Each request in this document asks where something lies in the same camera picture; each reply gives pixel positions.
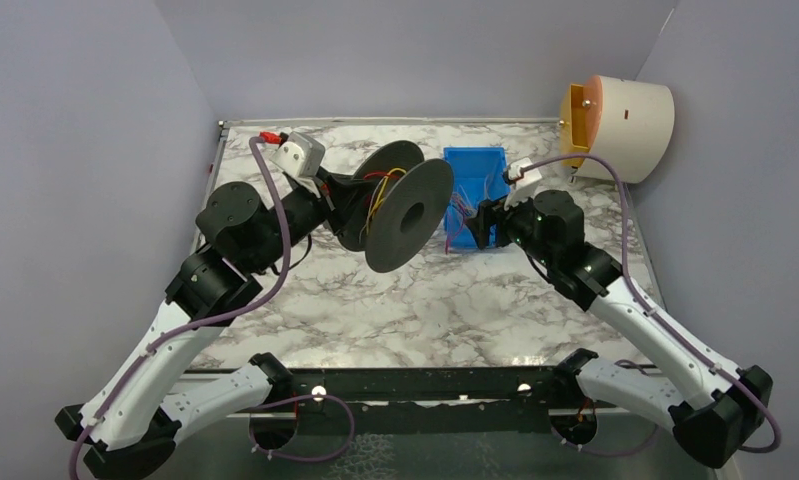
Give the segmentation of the blue plastic bin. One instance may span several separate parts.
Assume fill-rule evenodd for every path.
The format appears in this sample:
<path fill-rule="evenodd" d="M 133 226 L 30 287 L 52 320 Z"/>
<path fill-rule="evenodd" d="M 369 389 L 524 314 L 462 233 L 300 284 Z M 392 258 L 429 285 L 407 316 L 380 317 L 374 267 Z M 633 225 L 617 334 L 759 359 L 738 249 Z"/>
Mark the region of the blue plastic bin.
<path fill-rule="evenodd" d="M 483 200 L 496 200 L 508 193 L 503 180 L 507 167 L 503 147 L 445 147 L 443 159 L 450 165 L 454 185 L 452 199 L 443 217 L 445 251 L 476 249 L 471 233 L 464 226 Z"/>

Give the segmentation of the black cable spool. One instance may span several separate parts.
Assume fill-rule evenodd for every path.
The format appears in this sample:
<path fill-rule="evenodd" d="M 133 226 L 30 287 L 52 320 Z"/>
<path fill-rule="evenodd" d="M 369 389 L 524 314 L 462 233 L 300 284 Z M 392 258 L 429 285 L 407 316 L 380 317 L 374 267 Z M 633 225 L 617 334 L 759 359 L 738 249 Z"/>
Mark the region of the black cable spool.
<path fill-rule="evenodd" d="M 352 194 L 339 205 L 343 227 L 337 240 L 349 251 L 364 253 L 371 270 L 396 270 L 432 237 L 453 184 L 445 160 L 425 159 L 414 142 L 391 142 L 337 182 Z"/>

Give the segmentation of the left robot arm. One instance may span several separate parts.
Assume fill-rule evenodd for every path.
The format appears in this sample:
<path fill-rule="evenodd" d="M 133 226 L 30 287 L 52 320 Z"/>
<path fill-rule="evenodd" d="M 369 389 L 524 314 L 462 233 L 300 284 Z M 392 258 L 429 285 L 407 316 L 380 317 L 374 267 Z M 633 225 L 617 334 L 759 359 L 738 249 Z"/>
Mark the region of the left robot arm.
<path fill-rule="evenodd" d="M 270 204 L 245 182 L 210 194 L 196 219 L 204 242 L 166 287 L 144 337 L 99 394 L 56 416 L 74 444 L 71 472 L 85 466 L 97 479 L 144 479 L 184 440 L 287 389 L 287 369 L 261 354 L 225 378 L 172 393 L 225 328 L 280 291 L 293 246 L 328 220 L 330 192 L 320 178 L 290 185 L 286 195 L 271 187 Z"/>

